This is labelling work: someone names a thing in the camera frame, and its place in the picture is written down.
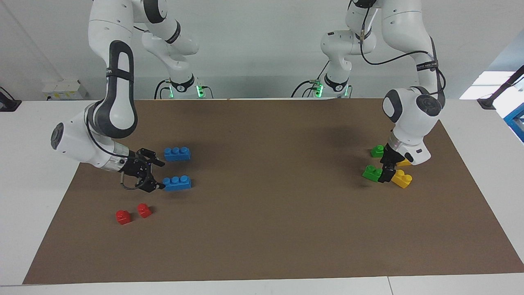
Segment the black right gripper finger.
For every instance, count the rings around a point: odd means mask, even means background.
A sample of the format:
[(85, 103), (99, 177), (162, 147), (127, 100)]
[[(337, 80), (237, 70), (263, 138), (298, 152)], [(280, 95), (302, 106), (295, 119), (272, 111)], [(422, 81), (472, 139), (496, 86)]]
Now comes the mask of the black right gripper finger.
[(163, 167), (165, 166), (165, 162), (161, 161), (157, 156), (156, 153), (149, 149), (139, 149), (138, 154), (146, 159), (146, 162), (148, 164), (153, 164), (154, 166)]
[(141, 190), (143, 190), (144, 192), (151, 193), (155, 189), (164, 189), (164, 188), (165, 188), (165, 184), (161, 182), (157, 182), (155, 179), (152, 179), (152, 178), (141, 179)]

